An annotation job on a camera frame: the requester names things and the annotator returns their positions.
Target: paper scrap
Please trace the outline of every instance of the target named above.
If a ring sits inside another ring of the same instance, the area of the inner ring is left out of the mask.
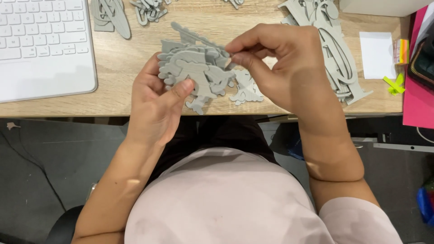
[[[396,96],[398,93],[403,93],[405,91],[405,88],[403,86],[400,86],[404,83],[404,75],[401,73],[398,75],[398,78],[396,78],[396,81],[393,82],[386,76],[383,78],[387,84],[390,85],[390,87],[387,89],[392,95]]]
[[[365,79],[396,79],[390,32],[360,32]]]
[[[12,129],[13,127],[21,128],[21,126],[17,126],[14,122],[9,122],[9,123],[7,123],[7,124],[6,124],[6,127],[7,127],[9,130]]]

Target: zipper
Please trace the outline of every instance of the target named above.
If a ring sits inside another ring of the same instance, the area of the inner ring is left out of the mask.
[[[430,78],[428,78],[428,77],[422,75],[422,74],[419,73],[419,72],[416,70],[416,68],[414,67],[414,64],[416,63],[416,60],[418,59],[418,57],[419,57],[419,55],[420,55],[420,53],[421,53],[422,48],[424,47],[424,45],[425,45],[425,43],[422,43],[421,46],[419,47],[418,52],[416,53],[416,56],[414,57],[413,62],[411,63],[410,69],[411,69],[411,71],[412,71],[415,75],[417,75],[419,78],[425,79],[425,80],[429,81],[430,83],[432,83],[432,84],[434,85],[434,80],[432,80],[432,79],[430,79]]]

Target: white keyboard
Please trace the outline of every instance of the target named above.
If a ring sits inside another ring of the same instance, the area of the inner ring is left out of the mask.
[[[86,0],[0,0],[0,102],[94,91]]]
[[[0,0],[0,60],[86,53],[81,0]]]

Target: forearm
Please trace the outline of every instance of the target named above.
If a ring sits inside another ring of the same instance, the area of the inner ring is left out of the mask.
[[[131,208],[143,191],[162,150],[128,142],[119,146],[80,213],[72,243],[84,243],[86,237],[125,230]]]
[[[342,106],[325,73],[309,74],[309,79],[313,78],[315,89],[309,89],[308,99],[297,106],[301,108],[297,115],[309,174],[323,181],[360,180],[363,163],[351,141]]]

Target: pink paper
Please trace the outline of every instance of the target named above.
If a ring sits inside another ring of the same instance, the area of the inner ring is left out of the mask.
[[[427,8],[419,10],[416,14],[410,42],[410,56],[416,45]],[[434,92],[416,83],[408,74],[405,77],[403,112],[404,125],[434,129]]]

